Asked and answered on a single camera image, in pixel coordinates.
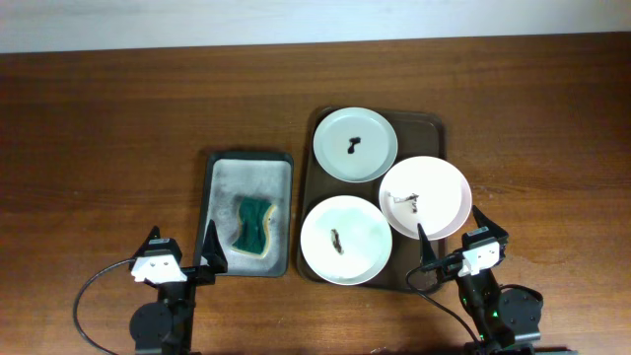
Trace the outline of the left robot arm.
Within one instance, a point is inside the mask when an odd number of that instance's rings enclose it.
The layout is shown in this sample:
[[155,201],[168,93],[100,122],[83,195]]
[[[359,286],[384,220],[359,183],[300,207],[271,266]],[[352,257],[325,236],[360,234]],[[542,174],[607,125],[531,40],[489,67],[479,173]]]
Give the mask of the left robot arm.
[[182,267],[181,258],[176,240],[163,239],[157,227],[132,256],[134,280],[158,291],[157,300],[141,306],[130,320],[136,354],[191,352],[196,289],[213,285],[217,275],[228,271],[214,222],[197,239],[193,264]]

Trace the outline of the green yellow sponge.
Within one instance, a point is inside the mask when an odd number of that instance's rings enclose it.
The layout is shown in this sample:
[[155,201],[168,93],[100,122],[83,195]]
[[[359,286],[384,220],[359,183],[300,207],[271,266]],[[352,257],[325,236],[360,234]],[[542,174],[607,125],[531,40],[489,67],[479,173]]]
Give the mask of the green yellow sponge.
[[238,210],[239,234],[231,244],[236,252],[263,258],[271,244],[270,223],[276,206],[265,199],[245,197]]

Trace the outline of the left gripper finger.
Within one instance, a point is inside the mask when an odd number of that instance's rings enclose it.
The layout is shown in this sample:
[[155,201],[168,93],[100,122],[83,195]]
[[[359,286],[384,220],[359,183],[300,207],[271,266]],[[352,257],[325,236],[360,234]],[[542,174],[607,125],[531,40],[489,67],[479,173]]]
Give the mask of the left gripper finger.
[[228,271],[228,261],[223,252],[216,224],[213,220],[209,221],[206,228],[200,254],[200,265],[208,266],[214,274],[223,274]]
[[148,237],[143,242],[143,246],[147,246],[151,241],[158,240],[161,237],[160,229],[158,226],[154,226],[150,231]]

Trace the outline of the white plate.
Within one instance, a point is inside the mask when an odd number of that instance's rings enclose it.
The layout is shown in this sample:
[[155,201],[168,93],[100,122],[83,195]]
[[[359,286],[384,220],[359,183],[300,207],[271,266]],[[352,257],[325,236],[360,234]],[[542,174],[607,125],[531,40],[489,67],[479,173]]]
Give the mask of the white plate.
[[392,245],[381,210],[351,195],[330,197],[313,207],[300,234],[301,252],[311,270],[342,286],[374,279],[385,268]]

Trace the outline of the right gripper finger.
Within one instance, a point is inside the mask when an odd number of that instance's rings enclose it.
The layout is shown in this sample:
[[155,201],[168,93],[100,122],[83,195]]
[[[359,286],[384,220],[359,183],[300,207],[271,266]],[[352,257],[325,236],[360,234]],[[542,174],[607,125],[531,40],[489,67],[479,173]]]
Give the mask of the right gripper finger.
[[432,265],[436,261],[436,256],[432,249],[431,243],[420,223],[417,224],[417,230],[420,241],[420,265]]
[[476,205],[472,206],[472,214],[479,229],[486,227],[490,235],[497,239],[508,237],[508,232],[490,220]]

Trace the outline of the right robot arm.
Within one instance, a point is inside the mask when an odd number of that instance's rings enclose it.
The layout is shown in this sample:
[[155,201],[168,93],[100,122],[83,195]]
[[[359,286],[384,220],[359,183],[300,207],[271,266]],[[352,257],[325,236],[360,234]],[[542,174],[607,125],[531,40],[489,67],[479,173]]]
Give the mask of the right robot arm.
[[[462,247],[442,258],[435,256],[423,227],[417,227],[420,265],[406,274],[407,285],[464,327],[472,338],[463,346],[465,354],[571,354],[568,348],[534,346],[541,339],[543,296],[523,285],[497,282],[492,268],[505,259],[509,234],[477,207],[471,212],[477,229],[463,234]],[[454,281],[460,304],[474,326],[432,299],[426,290],[413,286],[410,278],[417,272],[433,272],[437,286]]]

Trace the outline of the pale green plate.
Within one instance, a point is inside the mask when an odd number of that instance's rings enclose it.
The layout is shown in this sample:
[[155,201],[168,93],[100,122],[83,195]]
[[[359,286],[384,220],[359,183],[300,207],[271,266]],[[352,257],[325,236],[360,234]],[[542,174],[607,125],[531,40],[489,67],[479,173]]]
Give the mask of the pale green plate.
[[332,177],[368,182],[384,175],[398,153],[393,126],[374,110],[345,107],[327,114],[316,126],[314,154]]

